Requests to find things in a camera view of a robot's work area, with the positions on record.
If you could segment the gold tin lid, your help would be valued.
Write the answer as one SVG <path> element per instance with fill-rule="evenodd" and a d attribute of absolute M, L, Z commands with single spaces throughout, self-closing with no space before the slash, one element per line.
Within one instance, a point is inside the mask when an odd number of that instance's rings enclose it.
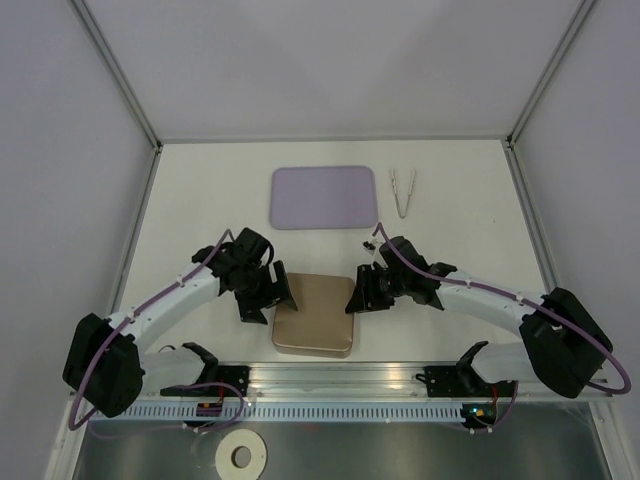
<path fill-rule="evenodd" d="M 288 355 L 344 359 L 354 341 L 354 316 L 345 308 L 355 289 L 349 277 L 290 273 L 290 291 L 297 308 L 280 304 L 271 340 Z"/>

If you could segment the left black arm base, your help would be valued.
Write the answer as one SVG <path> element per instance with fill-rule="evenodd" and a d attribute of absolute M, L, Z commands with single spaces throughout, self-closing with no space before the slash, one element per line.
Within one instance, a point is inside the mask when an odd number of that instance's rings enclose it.
<path fill-rule="evenodd" d="M 248 366 L 207 367 L 194 382 L 164 387 L 160 395 L 198 399 L 196 418 L 231 418 L 247 406 L 249 374 Z"/>

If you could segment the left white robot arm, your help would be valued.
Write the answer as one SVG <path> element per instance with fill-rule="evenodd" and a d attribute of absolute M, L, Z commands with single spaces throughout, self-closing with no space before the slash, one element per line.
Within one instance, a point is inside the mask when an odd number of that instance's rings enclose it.
<path fill-rule="evenodd" d="M 285 266 L 271 242 L 250 228 L 225 231 L 198 250 L 167 286 L 137 306 L 102 318 L 90 313 L 76 326 L 62 378 L 93 413 L 123 414 L 139 397 L 218 397 L 242 393 L 218 373 L 217 357 L 196 342 L 158 352 L 154 343 L 199 307 L 230 293 L 245 323 L 264 325 L 265 310 L 296 310 Z"/>

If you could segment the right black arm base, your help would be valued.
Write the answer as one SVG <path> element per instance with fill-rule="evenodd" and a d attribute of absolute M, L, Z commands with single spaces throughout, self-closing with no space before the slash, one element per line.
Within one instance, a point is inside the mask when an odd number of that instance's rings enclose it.
<path fill-rule="evenodd" d="M 488 383 L 472 370 L 458 369 L 454 365 L 425 366 L 414 378 L 422 383 L 429 398 L 510 398 L 515 383 L 501 381 Z"/>

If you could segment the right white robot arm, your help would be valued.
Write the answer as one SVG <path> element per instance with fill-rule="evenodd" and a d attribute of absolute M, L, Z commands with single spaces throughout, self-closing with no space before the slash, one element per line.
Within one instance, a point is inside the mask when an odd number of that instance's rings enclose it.
<path fill-rule="evenodd" d="M 485 284 L 447 263 L 428 263 L 402 236 L 368 241 L 373 255 L 358 266 L 356 286 L 345 310 L 351 314 L 385 311 L 397 299 L 439 311 L 453 311 L 492 324 L 517 341 L 473 344 L 456 362 L 459 388 L 478 395 L 491 384 L 539 381 L 552 392 L 576 398 L 591 385 L 613 345 L 570 291 L 555 288 L 527 295 Z"/>

